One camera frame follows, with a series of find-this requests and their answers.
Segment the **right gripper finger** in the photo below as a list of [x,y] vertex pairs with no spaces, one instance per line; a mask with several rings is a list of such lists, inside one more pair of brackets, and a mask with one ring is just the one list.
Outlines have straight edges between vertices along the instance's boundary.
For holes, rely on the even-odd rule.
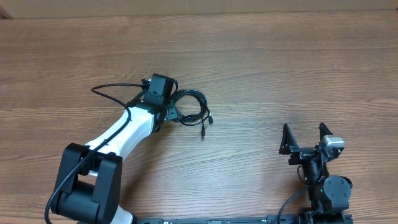
[[325,136],[333,135],[333,133],[328,129],[328,127],[326,126],[325,123],[320,123],[318,128],[319,128],[319,132],[320,132],[320,140],[321,141]]
[[279,148],[279,154],[289,155],[297,153],[299,145],[297,144],[290,126],[285,123],[283,126],[282,140]]

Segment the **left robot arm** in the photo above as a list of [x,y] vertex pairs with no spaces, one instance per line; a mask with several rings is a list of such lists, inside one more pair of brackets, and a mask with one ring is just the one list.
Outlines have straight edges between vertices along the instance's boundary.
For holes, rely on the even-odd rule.
[[174,101],[161,108],[140,101],[96,139],[69,144],[47,211],[78,223],[136,223],[119,204],[123,162],[140,141],[176,116]]

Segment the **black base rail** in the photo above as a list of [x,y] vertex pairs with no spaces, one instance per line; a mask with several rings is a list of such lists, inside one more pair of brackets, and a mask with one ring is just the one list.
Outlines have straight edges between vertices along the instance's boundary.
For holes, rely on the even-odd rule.
[[189,218],[168,219],[137,218],[133,216],[132,224],[299,224],[307,223],[297,215],[281,215],[279,222],[277,215],[268,215],[262,218]]

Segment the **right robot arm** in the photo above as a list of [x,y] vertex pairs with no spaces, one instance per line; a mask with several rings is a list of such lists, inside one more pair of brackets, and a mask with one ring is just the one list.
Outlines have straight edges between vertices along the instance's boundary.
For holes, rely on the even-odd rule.
[[[320,141],[313,147],[300,147],[296,142],[290,126],[283,126],[279,153],[289,155],[290,165],[297,166],[297,175],[305,184],[289,197],[281,206],[276,223],[312,223],[312,224],[350,224],[354,220],[346,215],[349,209],[349,198],[353,188],[352,181],[340,175],[330,175],[326,166],[340,156],[345,148],[341,136],[333,134],[325,125],[319,126]],[[308,193],[310,206],[301,208],[296,215],[283,215],[284,208],[299,195]]]

